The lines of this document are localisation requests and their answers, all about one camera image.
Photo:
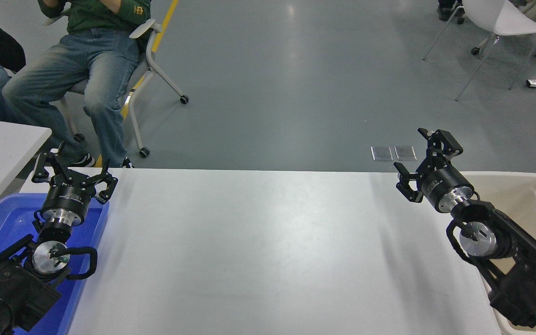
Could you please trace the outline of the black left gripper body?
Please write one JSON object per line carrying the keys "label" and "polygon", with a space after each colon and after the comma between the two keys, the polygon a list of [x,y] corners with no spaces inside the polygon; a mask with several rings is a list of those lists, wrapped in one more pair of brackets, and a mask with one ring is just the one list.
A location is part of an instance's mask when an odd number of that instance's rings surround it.
{"label": "black left gripper body", "polygon": [[54,185],[47,193],[42,207],[42,218],[49,220],[61,211],[72,212],[73,220],[84,220],[91,195],[84,189],[68,185]]}

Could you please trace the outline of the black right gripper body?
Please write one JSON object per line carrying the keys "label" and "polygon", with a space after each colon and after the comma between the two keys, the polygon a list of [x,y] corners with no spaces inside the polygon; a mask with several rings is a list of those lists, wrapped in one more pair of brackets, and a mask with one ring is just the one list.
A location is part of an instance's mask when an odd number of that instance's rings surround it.
{"label": "black right gripper body", "polygon": [[453,166],[430,173],[421,182],[419,190],[436,211],[451,211],[475,193],[473,185]]}

